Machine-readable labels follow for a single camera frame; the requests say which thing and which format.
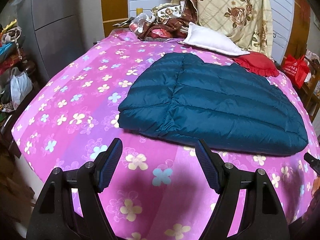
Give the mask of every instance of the bed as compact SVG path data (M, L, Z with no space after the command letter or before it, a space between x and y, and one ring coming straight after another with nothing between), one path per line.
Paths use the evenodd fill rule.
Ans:
M55 75L12 129L20 151L42 181L54 167L79 168L105 151L113 138L121 138L122 156L100 199L115 234L125 239L198 239L218 199L193 148L145 138L118 124L118 106L130 86L164 54L193 53L225 67L233 62L179 41L143 42L125 30L112 33ZM267 80L301 114L309 141L305 150L290 157L217 153L243 170L263 168L291 223L311 201L316 174L303 155L309 152L319 157L319 144L289 79L281 73ZM77 190L72 192L74 208L81 215ZM237 232L244 199L245 191L241 191L229 235Z

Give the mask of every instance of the plastic bag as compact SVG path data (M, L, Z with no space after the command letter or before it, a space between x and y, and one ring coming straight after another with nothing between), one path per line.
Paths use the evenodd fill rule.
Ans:
M136 35L139 35L143 31L143 25L149 16L145 13L139 14L129 25L129 29Z
M17 110L23 99L31 92L32 81L25 72L20 72L18 68L14 68L11 73L11 98L13 108Z
M302 87L309 73L308 65L303 59L304 55L299 59L295 59L289 55L283 67L284 73L291 80L292 84L296 85L299 89Z

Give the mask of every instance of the white plastic bag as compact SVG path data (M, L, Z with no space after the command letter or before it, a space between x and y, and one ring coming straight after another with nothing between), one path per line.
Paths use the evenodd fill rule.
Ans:
M14 74L12 74L10 81L11 98L13 108L17 110L23 99L31 92L32 81L25 72L17 74L12 71L12 73Z

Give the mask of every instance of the ruffled red cushion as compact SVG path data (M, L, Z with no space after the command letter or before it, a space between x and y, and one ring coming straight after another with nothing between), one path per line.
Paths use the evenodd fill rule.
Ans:
M233 57L232 59L241 67L259 76L277 77L279 75L279 71L272 60L262 53L250 51L248 55Z

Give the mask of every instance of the blanket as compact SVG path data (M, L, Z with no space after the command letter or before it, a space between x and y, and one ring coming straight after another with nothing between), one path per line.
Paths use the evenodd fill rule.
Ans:
M242 49L271 57L273 27L269 0L197 0L196 6L200 25L225 34Z
M297 109L268 81L233 63L169 53L148 68L119 105L119 127L187 145L293 155L308 144Z

